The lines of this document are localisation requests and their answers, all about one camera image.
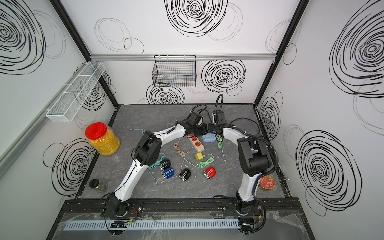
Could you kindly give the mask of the yellow USB charger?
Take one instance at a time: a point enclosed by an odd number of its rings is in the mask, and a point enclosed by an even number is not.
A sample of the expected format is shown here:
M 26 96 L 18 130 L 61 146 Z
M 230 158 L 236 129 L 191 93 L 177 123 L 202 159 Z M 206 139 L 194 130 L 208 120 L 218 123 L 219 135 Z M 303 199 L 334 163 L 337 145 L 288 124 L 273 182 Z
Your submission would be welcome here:
M 204 159 L 204 155 L 202 153 L 196 153 L 195 159 L 196 159 L 196 161 L 201 161 Z

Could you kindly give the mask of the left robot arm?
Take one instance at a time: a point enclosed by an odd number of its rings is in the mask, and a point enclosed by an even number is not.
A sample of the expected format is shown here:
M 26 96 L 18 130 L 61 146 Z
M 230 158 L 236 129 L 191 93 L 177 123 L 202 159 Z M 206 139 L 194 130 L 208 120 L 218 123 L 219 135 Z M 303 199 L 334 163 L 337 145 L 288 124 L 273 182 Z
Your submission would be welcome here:
M 190 112 L 183 120 L 177 121 L 175 126 L 158 132 L 147 131 L 136 144 L 133 152 L 132 164 L 118 187 L 108 195 L 105 210 L 112 211 L 117 217 L 123 217 L 129 211 L 128 201 L 133 190 L 144 172 L 157 162 L 161 147 L 173 140 L 189 134 L 207 131 L 203 125 L 203 117 L 199 113 Z

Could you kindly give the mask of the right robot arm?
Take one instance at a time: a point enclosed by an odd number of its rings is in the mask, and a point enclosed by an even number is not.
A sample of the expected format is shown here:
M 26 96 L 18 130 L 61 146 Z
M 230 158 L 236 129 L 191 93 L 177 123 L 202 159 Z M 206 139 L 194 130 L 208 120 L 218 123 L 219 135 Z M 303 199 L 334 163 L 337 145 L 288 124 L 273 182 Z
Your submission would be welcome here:
M 239 163 L 244 174 L 237 195 L 243 203 L 255 200 L 261 178 L 273 173 L 278 166 L 279 157 L 275 148 L 263 137 L 229 125 L 223 111 L 213 111 L 213 122 L 208 130 L 238 147 Z

